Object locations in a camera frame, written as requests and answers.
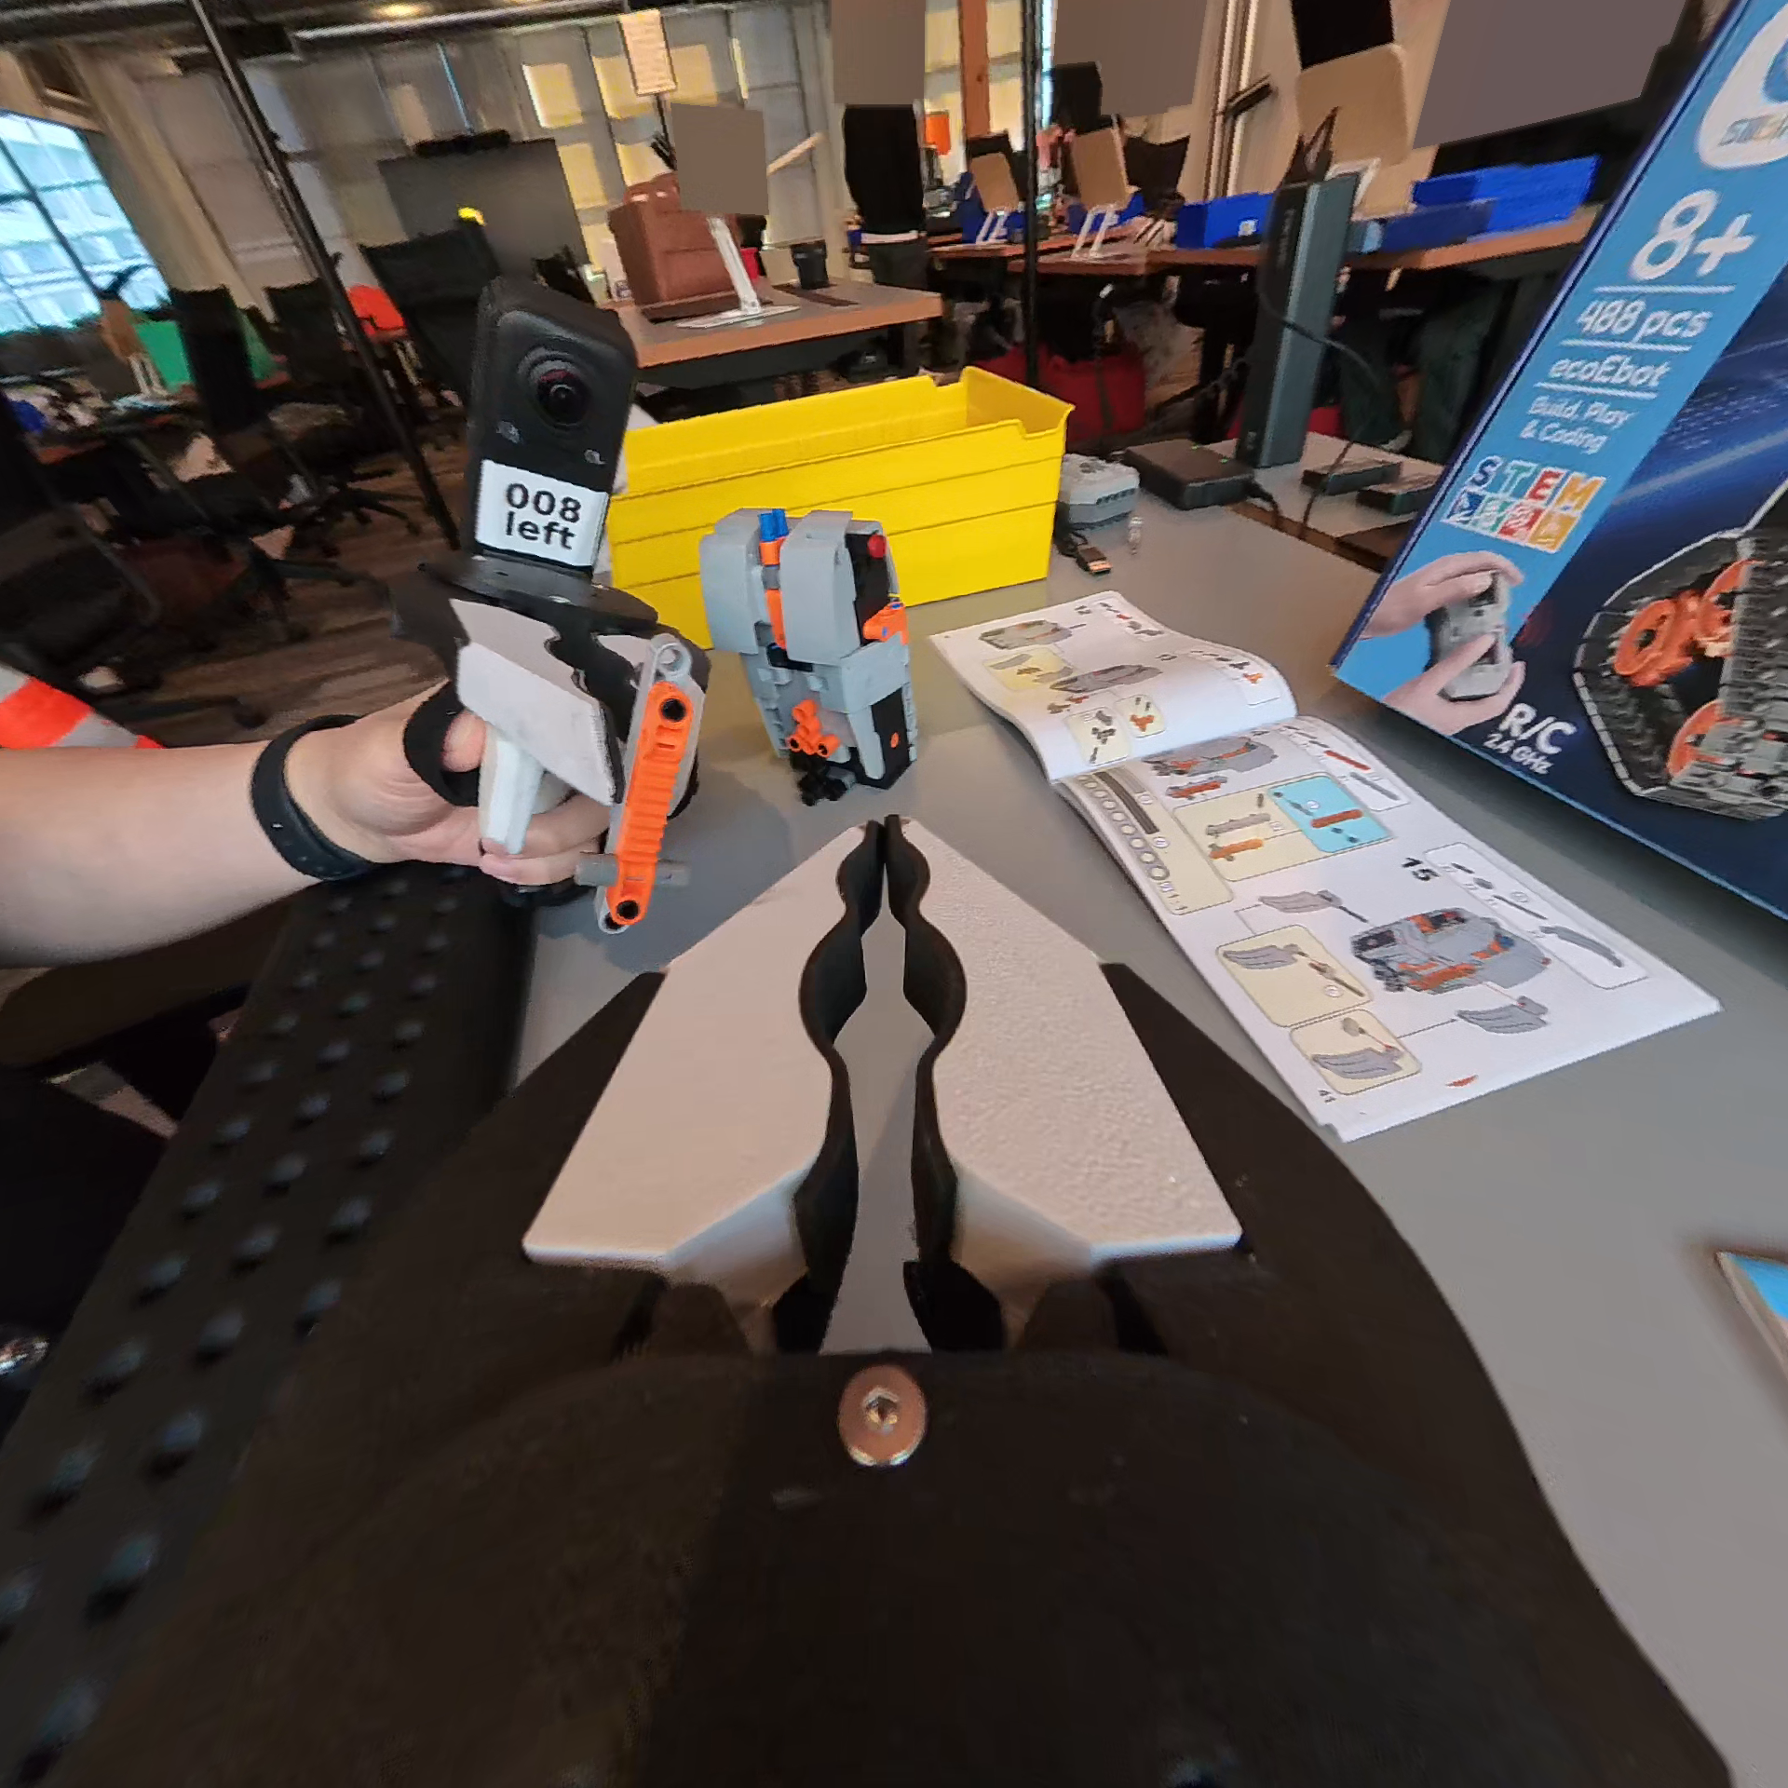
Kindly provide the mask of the person's left hand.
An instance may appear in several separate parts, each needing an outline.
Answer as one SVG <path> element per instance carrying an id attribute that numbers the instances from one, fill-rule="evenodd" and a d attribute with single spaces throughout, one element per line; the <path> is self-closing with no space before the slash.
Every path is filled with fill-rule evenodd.
<path id="1" fill-rule="evenodd" d="M 571 794 L 531 820 L 517 852 L 480 830 L 478 808 L 439 797 L 412 767 L 404 729 L 423 693 L 342 728 L 314 729 L 285 755 L 298 808 L 334 844 L 372 864 L 459 864 L 516 888 L 569 882 L 607 832 L 609 811 Z"/>

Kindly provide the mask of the black metal pole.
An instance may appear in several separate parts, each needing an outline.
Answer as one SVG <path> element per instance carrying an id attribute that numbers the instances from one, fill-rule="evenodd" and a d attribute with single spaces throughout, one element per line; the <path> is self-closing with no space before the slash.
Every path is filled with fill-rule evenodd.
<path id="1" fill-rule="evenodd" d="M 1041 74 L 1043 74 L 1043 24 L 1038 1 L 1020 1 L 1020 272 L 1018 272 L 1018 308 L 1020 308 L 1020 344 L 1021 344 L 1021 384 L 1031 389 L 1041 387 L 1041 344 L 1038 344 L 1038 260 L 1041 260 L 1041 225 L 1038 225 L 1038 125 L 1041 125 Z"/>

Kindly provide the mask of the grey desk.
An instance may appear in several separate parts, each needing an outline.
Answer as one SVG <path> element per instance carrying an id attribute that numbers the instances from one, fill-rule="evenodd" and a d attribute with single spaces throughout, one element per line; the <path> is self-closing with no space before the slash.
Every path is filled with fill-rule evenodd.
<path id="1" fill-rule="evenodd" d="M 1714 1263 L 1784 1250 L 1784 924 L 1328 677 L 1374 579 L 1231 511 L 1152 509 L 1112 584 L 1283 671 L 1448 817 L 1689 974 L 1720 1013 L 1342 1145 L 1460 1318 L 1551 1509 L 1740 1783 L 1784 1783 L 1784 1374 Z M 1021 738 L 915 651 L 923 745 L 893 801 L 802 808 L 733 659 L 702 735 L 691 888 L 617 952 L 541 920 L 519 1074 L 861 814 L 910 814 L 1128 964 L 1295 1105 Z"/>

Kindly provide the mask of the white folding stand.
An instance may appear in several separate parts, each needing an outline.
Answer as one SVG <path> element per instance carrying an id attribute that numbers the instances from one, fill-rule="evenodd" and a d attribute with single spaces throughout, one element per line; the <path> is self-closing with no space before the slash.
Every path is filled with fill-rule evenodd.
<path id="1" fill-rule="evenodd" d="M 730 303 L 721 305 L 720 308 L 712 308 L 707 313 L 677 319 L 677 328 L 728 328 L 728 326 L 755 326 L 770 318 L 787 318 L 798 310 L 795 303 L 770 303 L 766 305 L 755 284 L 752 280 L 747 265 L 745 265 L 745 252 L 733 239 L 730 222 L 725 215 L 707 215 L 707 230 L 721 256 L 721 268 L 730 284 Z"/>

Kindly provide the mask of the blue robot kit box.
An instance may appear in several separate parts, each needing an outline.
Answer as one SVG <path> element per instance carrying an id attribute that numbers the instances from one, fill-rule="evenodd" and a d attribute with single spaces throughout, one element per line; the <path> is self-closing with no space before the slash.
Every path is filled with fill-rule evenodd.
<path id="1" fill-rule="evenodd" d="M 1786 5 L 1729 5 L 1333 658 L 1786 910 Z"/>

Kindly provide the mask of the black dimpled mat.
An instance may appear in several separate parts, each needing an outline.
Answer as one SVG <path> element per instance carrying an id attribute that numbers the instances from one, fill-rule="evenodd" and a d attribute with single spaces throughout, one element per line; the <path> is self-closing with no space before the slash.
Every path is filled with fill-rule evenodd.
<path id="1" fill-rule="evenodd" d="M 368 1244 L 508 1084 L 534 918 L 467 866 L 293 907 L 2 1455 L 2 1782 L 53 1782 Z"/>

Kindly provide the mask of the person's left forearm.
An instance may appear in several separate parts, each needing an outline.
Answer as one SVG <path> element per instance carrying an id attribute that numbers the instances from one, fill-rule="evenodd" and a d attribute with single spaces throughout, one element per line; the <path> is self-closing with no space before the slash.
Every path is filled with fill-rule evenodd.
<path id="1" fill-rule="evenodd" d="M 257 745 L 2 751 L 2 964 L 180 943 L 314 878 L 254 814 Z"/>

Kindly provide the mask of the orange and grey brick beam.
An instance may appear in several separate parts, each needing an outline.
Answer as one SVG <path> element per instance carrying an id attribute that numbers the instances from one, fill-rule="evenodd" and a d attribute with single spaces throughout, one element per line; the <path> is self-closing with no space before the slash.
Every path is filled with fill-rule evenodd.
<path id="1" fill-rule="evenodd" d="M 685 866 L 664 855 L 664 837 L 697 775 L 705 695 L 697 646 L 677 633 L 655 634 L 640 671 L 611 828 L 597 857 L 576 872 L 597 893 L 602 933 L 639 926 L 658 890 L 685 884 Z"/>

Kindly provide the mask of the black slanted pole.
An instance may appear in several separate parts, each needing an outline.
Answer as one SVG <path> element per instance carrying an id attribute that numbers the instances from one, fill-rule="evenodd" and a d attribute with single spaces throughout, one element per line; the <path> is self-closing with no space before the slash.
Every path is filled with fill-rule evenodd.
<path id="1" fill-rule="evenodd" d="M 338 274 L 337 261 L 327 252 L 324 235 L 320 232 L 316 218 L 306 206 L 306 201 L 298 188 L 297 177 L 290 170 L 277 133 L 269 124 L 269 117 L 263 112 L 263 106 L 232 52 L 232 45 L 226 39 L 224 27 L 220 27 L 206 1 L 185 1 L 185 8 L 189 11 L 201 39 L 205 40 L 208 55 L 216 60 L 231 106 L 254 148 L 254 155 L 266 177 L 269 188 L 275 194 L 275 201 L 285 218 L 287 230 L 293 235 L 293 240 L 298 242 L 314 277 L 318 279 L 327 301 L 331 313 L 338 323 L 338 331 L 344 344 L 349 346 L 355 363 L 363 368 L 375 413 L 382 417 L 395 445 L 403 454 L 418 484 L 422 502 L 427 514 L 432 517 L 436 535 L 446 541 L 446 545 L 452 551 L 457 551 L 463 543 L 456 517 L 441 493 L 432 469 L 427 466 L 427 460 L 422 452 L 419 438 L 409 421 L 409 415 L 399 404 L 392 385 L 386 377 L 386 371 L 376 362 L 366 330 L 351 306 L 351 297 Z"/>

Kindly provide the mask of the grey brick-built robot model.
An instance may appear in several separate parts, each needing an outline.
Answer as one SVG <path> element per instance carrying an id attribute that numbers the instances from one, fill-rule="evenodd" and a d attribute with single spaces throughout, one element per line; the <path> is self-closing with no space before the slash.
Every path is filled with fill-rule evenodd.
<path id="1" fill-rule="evenodd" d="M 733 511 L 701 541 L 701 592 L 800 803 L 904 776 L 920 751 L 910 616 L 878 522 Z"/>

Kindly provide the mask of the red bag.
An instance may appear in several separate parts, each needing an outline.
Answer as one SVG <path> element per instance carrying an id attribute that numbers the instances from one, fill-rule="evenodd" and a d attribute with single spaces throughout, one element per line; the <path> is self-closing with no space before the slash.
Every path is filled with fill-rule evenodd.
<path id="1" fill-rule="evenodd" d="M 1041 392 L 1069 407 L 1065 450 L 1094 447 L 1112 434 L 1135 434 L 1148 424 L 1148 371 L 1140 351 L 1120 346 L 1099 360 L 1038 354 Z"/>

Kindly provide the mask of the long wooden table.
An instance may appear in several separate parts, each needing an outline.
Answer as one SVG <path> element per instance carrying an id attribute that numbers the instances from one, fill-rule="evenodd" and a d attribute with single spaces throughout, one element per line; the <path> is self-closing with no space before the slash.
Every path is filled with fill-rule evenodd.
<path id="1" fill-rule="evenodd" d="M 1491 261 L 1512 261 L 1536 254 L 1559 249 L 1573 249 L 1583 242 L 1597 224 L 1598 206 L 1577 209 L 1573 215 L 1532 225 L 1526 230 L 1491 232 L 1460 242 L 1431 245 L 1423 249 L 1403 252 L 1374 252 L 1350 254 L 1347 265 L 1360 265 L 1369 272 L 1440 272 L 1463 265 L 1485 265 Z M 1043 277 L 1117 277 L 1140 279 L 1155 272 L 1183 271 L 1225 271 L 1241 272 L 1254 271 L 1260 261 L 1260 245 L 1246 240 L 1238 245 L 1225 245 L 1216 249 L 1175 249 L 1168 245 L 1141 245 L 1124 240 L 1114 254 L 1075 254 L 1074 239 L 1050 239 L 1037 257 L 1037 271 Z M 1023 249 L 1020 242 L 948 242 L 930 252 L 932 265 L 948 274 L 1011 272 L 1020 268 Z"/>

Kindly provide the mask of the large window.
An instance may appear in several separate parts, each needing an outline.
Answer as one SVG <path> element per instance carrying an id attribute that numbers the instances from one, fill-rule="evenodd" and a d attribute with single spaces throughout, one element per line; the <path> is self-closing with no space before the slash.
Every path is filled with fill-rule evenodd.
<path id="1" fill-rule="evenodd" d="M 76 328 L 105 297 L 167 306 L 167 280 L 74 125 L 2 112 L 2 330 Z"/>

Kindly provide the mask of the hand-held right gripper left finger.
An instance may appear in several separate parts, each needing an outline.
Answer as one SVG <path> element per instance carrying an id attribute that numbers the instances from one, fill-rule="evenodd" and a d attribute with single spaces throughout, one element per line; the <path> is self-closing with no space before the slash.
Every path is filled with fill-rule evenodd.
<path id="1" fill-rule="evenodd" d="M 859 1224 L 838 1037 L 865 1003 L 886 828 L 829 840 L 655 983 L 523 1251 L 715 1289 L 817 1352 Z"/>

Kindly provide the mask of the orange reflective vest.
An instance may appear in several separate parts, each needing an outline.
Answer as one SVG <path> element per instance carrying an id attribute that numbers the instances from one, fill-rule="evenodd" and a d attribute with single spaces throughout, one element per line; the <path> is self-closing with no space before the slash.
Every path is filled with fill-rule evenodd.
<path id="1" fill-rule="evenodd" d="M 135 749 L 159 742 L 107 719 L 79 695 L 2 665 L 2 737 L 6 751 Z"/>

